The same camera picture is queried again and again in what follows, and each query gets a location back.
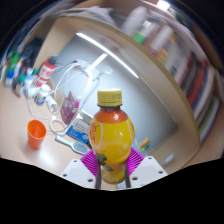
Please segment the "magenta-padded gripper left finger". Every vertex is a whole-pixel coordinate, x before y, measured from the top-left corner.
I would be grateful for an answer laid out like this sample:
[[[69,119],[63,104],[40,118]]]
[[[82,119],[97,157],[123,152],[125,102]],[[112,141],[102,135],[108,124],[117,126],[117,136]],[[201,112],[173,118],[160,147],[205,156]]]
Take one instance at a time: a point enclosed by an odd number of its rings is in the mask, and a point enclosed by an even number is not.
[[[61,173],[61,177],[84,188],[100,188],[100,164],[90,150],[81,159],[73,159]]]

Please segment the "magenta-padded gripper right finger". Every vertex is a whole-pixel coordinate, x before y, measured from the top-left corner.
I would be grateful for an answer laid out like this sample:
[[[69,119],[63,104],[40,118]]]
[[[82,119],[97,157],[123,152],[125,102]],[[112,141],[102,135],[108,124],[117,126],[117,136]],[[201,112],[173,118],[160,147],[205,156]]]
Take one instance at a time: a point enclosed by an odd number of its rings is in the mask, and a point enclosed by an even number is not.
[[[140,188],[165,176],[167,176],[166,171],[153,156],[144,156],[136,149],[131,149],[126,161],[127,188]]]

